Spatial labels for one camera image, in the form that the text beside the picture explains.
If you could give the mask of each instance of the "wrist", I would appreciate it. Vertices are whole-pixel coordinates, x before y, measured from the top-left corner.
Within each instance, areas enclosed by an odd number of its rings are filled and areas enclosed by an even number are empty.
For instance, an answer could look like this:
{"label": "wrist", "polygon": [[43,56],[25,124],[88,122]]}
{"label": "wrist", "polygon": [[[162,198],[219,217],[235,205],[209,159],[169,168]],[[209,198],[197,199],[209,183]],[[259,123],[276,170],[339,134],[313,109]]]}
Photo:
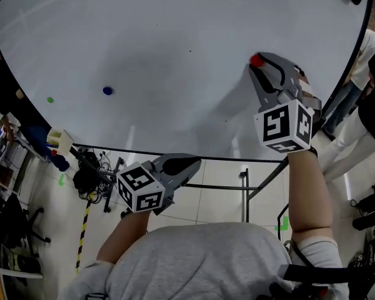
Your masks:
{"label": "wrist", "polygon": [[294,157],[300,157],[300,156],[308,156],[308,155],[315,155],[318,158],[318,152],[316,148],[311,146],[308,150],[302,150],[302,151],[296,151],[296,152],[290,152],[287,154],[288,158],[294,158]]}
{"label": "wrist", "polygon": [[124,219],[126,216],[128,216],[130,214],[133,214],[134,217],[136,217],[136,218],[146,218],[146,217],[148,218],[150,216],[150,212],[151,212],[151,210],[133,213],[132,210],[127,208],[125,211],[121,212],[121,219]]}

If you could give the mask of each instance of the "yellow and black striped pole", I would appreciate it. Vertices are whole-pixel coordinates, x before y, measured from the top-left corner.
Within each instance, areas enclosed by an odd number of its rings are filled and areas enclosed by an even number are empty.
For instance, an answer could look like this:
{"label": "yellow and black striped pole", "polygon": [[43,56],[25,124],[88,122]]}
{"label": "yellow and black striped pole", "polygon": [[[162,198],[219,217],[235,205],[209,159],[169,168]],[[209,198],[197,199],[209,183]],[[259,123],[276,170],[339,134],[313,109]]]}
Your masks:
{"label": "yellow and black striped pole", "polygon": [[76,267],[75,267],[75,273],[76,274],[78,274],[78,272],[79,272],[79,265],[81,264],[81,253],[82,253],[83,238],[85,236],[86,223],[88,222],[88,215],[89,215],[90,205],[92,204],[92,196],[93,196],[94,193],[95,192],[92,192],[89,195],[89,200],[87,200],[87,205],[86,205],[86,209],[85,209],[85,217],[83,218],[81,238],[79,239],[79,249],[77,250],[77,261],[76,261]]}

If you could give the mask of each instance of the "forearm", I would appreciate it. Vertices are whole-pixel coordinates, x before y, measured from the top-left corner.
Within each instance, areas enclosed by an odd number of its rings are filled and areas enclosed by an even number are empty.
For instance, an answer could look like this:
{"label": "forearm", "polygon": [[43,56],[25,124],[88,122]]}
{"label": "forearm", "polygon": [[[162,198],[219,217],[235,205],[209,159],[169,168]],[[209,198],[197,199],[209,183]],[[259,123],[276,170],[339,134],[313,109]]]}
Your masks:
{"label": "forearm", "polygon": [[137,240],[146,234],[150,211],[131,213],[122,219],[102,245],[97,260],[116,264]]}
{"label": "forearm", "polygon": [[288,157],[289,218],[293,239],[301,240],[309,235],[317,235],[318,231],[332,237],[332,205],[316,155],[300,151]]}
{"label": "forearm", "polygon": [[3,116],[0,120],[0,122],[3,124],[3,126],[5,127],[10,127],[10,122],[8,120],[8,117],[7,116]]}
{"label": "forearm", "polygon": [[344,84],[349,83],[349,81],[351,79],[351,76],[353,75],[353,71],[357,66],[357,61],[358,61],[358,58],[360,57],[360,54],[361,54],[360,52],[357,54],[356,60],[355,60],[354,64],[351,66],[350,72],[347,75],[346,79],[344,80]]}

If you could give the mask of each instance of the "black chair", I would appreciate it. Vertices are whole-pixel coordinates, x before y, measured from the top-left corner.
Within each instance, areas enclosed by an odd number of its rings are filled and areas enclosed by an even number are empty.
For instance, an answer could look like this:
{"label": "black chair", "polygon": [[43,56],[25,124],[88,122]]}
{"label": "black chair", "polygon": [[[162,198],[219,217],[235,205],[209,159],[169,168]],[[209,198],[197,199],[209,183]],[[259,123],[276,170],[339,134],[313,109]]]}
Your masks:
{"label": "black chair", "polygon": [[29,212],[22,209],[16,194],[12,193],[0,213],[1,243],[12,249],[21,246],[21,239],[26,238],[31,255],[38,257],[39,254],[33,251],[32,236],[44,243],[51,242],[48,237],[43,238],[32,230],[32,225],[38,214],[43,212],[44,209],[40,207],[28,220]]}

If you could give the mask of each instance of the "fiducial marker cube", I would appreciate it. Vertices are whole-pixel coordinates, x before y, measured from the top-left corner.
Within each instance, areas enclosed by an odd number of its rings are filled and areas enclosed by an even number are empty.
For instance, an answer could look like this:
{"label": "fiducial marker cube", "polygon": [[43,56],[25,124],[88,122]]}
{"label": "fiducial marker cube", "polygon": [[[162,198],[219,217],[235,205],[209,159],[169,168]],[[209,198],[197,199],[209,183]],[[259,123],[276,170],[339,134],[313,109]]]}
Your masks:
{"label": "fiducial marker cube", "polygon": [[165,187],[138,162],[117,173],[117,185],[119,195],[134,213],[163,205]]}
{"label": "fiducial marker cube", "polygon": [[279,153],[309,149],[313,114],[297,99],[256,114],[254,122],[260,144]]}

